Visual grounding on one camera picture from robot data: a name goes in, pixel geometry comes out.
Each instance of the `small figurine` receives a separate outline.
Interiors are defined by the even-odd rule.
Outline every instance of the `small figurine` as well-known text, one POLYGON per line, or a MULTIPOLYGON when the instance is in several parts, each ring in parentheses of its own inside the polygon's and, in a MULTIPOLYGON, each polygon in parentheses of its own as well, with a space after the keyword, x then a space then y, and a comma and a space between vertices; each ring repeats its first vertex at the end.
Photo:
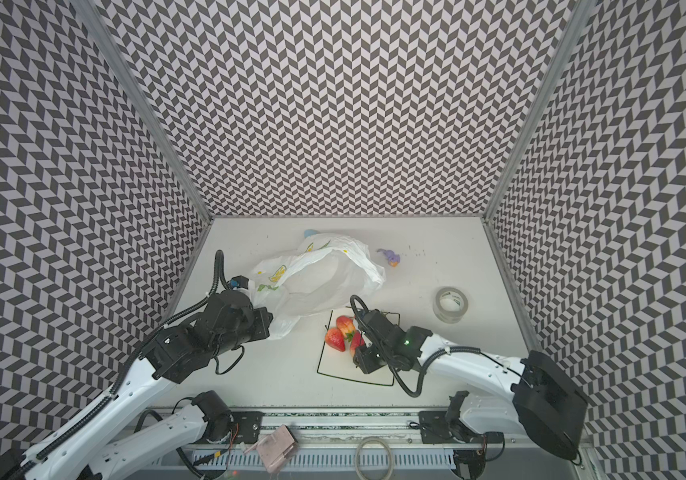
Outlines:
POLYGON ((383 252, 383 255, 386 255, 386 260, 388 260, 388 264, 391 266, 396 266, 401 262, 401 257, 398 254, 395 254, 393 250, 378 248, 377 251, 383 252))

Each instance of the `geometric pattern wall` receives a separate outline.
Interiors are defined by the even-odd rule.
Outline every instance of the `geometric pattern wall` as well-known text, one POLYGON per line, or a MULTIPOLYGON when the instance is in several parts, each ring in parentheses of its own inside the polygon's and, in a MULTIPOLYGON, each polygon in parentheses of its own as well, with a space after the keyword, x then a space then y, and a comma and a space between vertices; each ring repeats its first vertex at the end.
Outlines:
POLYGON ((686 478, 686 2, 601 0, 494 227, 611 478, 686 478))
POLYGON ((574 0, 96 0, 219 215, 481 214, 574 0))
POLYGON ((0 452, 107 388, 201 231, 69 6, 0 2, 0 452))

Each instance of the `red strawberry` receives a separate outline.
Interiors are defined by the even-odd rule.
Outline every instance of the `red strawberry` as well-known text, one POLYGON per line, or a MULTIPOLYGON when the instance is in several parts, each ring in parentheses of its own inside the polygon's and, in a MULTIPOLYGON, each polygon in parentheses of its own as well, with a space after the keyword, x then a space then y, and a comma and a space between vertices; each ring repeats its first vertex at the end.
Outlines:
POLYGON ((350 356, 354 357, 356 353, 356 347, 364 345, 364 339, 361 338, 361 332, 358 330, 354 331, 354 338, 350 341, 350 356))
POLYGON ((324 341, 341 352, 345 352, 345 340, 343 339, 343 333, 336 328, 331 328, 327 330, 327 335, 324 337, 324 341))
POLYGON ((338 319, 335 322, 338 324, 338 329, 343 333, 346 340, 350 341, 354 338, 356 327, 354 327, 354 322, 350 318, 347 316, 338 316, 338 319))

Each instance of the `lemon print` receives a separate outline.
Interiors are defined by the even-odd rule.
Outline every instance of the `lemon print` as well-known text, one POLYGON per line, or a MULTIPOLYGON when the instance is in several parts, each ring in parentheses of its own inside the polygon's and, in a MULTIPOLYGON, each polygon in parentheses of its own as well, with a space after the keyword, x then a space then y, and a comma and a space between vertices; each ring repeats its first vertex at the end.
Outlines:
POLYGON ((271 282, 274 282, 274 283, 279 282, 281 276, 282 276, 282 275, 284 274, 284 272, 286 272, 286 271, 287 271, 287 267, 286 267, 286 266, 284 266, 284 265, 280 266, 280 267, 279 267, 279 270, 276 270, 276 273, 275 273, 271 278, 269 278, 269 280, 270 280, 271 282))

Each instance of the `black border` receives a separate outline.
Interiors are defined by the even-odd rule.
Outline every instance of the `black border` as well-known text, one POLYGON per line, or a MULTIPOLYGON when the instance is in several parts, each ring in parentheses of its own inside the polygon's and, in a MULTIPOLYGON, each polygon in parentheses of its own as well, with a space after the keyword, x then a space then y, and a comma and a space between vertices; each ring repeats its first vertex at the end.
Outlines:
MULTIPOLYGON (((345 307, 345 308, 348 308, 348 310, 350 310, 350 312, 351 312, 351 318, 354 318, 354 311, 353 311, 353 309, 351 309, 349 306, 348 306, 348 307, 345 307)), ((328 329, 330 328, 330 326, 332 325, 332 312, 334 312, 334 310, 330 310, 330 320, 327 322, 327 330, 328 330, 328 329)), ((401 313, 396 313, 396 312, 382 312, 382 313, 383 313, 384 315, 386 315, 386 317, 388 317, 388 315, 396 315, 396 324, 397 324, 398 326, 401 326, 401 313)), ((335 375, 330 375, 329 373, 322 373, 322 372, 319 372, 319 368, 321 368, 321 357, 324 356, 324 349, 325 349, 325 348, 327 348, 327 343, 326 343, 326 342, 322 342, 321 354, 319 354, 319 363, 318 363, 318 365, 316 365, 316 373, 318 373, 319 375, 328 376, 328 377, 331 378, 331 379, 340 379, 340 380, 347 380, 348 382, 363 383, 363 384, 365 384, 365 385, 394 386, 394 384, 396 383, 396 379, 394 378, 393 375, 391 375, 391 384, 390 384, 390 385, 386 385, 385 383, 362 382, 361 380, 346 379, 346 378, 343 378, 343 377, 341 377, 341 376, 335 376, 335 375)))

